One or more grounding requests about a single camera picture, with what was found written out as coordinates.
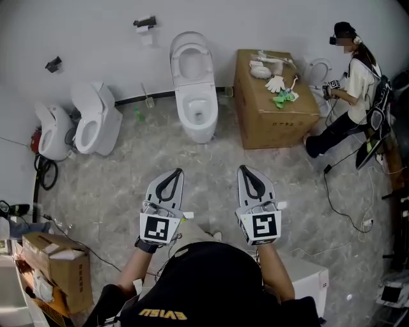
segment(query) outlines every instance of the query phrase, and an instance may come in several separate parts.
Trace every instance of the cardboard box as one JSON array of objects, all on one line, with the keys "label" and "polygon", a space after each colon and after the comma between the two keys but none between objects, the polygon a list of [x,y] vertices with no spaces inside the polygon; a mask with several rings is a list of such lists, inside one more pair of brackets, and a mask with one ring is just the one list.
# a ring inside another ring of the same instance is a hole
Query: cardboard box
[{"label": "cardboard box", "polygon": [[24,235],[26,262],[39,269],[65,294],[71,314],[92,306],[88,249],[61,235],[32,232]]},{"label": "cardboard box", "polygon": [[[292,59],[287,52],[265,52]],[[243,148],[287,148],[297,145],[319,120],[320,109],[309,86],[302,81],[297,81],[293,89],[300,97],[278,109],[271,102],[277,93],[271,93],[265,87],[267,80],[250,75],[250,54],[257,53],[257,50],[239,50],[237,54],[235,98]],[[295,73],[294,67],[284,65],[282,76],[286,87],[291,87]]]}]

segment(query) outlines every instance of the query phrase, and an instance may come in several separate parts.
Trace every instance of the white toilet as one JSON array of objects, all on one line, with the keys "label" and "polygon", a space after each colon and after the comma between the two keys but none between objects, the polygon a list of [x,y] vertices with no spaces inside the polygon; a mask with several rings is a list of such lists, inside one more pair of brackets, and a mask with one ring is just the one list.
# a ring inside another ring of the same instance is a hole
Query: white toilet
[{"label": "white toilet", "polygon": [[324,58],[311,59],[309,57],[304,57],[303,59],[303,78],[307,81],[310,90],[317,101],[318,107],[320,108],[320,116],[327,117],[331,111],[331,106],[324,100],[322,85],[327,81],[328,75],[332,70],[332,65]]},{"label": "white toilet", "polygon": [[38,151],[50,160],[64,160],[70,150],[66,137],[69,140],[74,133],[74,125],[70,117],[57,105],[47,108],[41,102],[36,102],[34,108],[42,126]]},{"label": "white toilet", "polygon": [[81,113],[75,134],[78,151],[109,155],[115,147],[122,122],[122,114],[115,108],[114,96],[103,82],[81,82],[72,87],[71,97]]},{"label": "white toilet", "polygon": [[193,141],[207,143],[214,135],[219,109],[206,39],[196,32],[179,34],[172,41],[169,57],[183,129]]}]

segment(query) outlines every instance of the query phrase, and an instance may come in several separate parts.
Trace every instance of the woman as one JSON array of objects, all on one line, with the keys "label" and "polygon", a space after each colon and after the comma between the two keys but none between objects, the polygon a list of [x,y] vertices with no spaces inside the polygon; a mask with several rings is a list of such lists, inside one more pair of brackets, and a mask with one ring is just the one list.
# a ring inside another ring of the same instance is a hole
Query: woman
[{"label": "woman", "polygon": [[336,45],[344,47],[344,53],[352,53],[345,89],[329,91],[332,98],[340,98],[350,104],[350,109],[334,121],[321,135],[304,137],[304,144],[312,158],[323,155],[347,136],[363,132],[367,128],[366,114],[382,76],[371,51],[362,43],[355,29],[347,22],[334,26]]}]

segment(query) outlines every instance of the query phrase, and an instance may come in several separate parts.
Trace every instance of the green cloth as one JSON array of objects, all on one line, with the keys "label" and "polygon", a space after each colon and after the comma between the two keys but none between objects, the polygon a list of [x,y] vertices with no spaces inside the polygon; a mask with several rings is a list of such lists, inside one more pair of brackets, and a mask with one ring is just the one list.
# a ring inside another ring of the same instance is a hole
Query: green cloth
[{"label": "green cloth", "polygon": [[293,101],[295,99],[295,97],[293,96],[292,93],[288,93],[287,91],[281,91],[279,93],[279,96],[275,96],[273,98],[273,102],[275,103],[275,106],[278,109],[282,109],[284,108],[284,104],[286,103],[286,101]]}]

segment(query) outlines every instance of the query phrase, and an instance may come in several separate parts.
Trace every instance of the white wall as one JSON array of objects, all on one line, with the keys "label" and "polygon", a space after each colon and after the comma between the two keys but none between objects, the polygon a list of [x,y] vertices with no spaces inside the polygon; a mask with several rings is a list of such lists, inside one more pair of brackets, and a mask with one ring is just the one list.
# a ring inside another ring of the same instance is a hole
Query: white wall
[{"label": "white wall", "polygon": [[[29,146],[39,124],[34,108],[0,85],[0,137]],[[0,200],[33,203],[34,158],[29,148],[0,139]]]},{"label": "white wall", "polygon": [[[334,23],[357,29],[384,73],[409,55],[409,18],[395,0],[6,0],[0,17],[0,80],[31,101],[70,103],[76,80],[104,80],[117,100],[173,89],[169,46],[183,31],[203,33],[218,86],[232,85],[235,51],[263,48],[324,56],[338,77],[348,64],[328,39]],[[157,46],[143,47],[132,23],[153,14]],[[60,56],[64,72],[44,67]]]}]

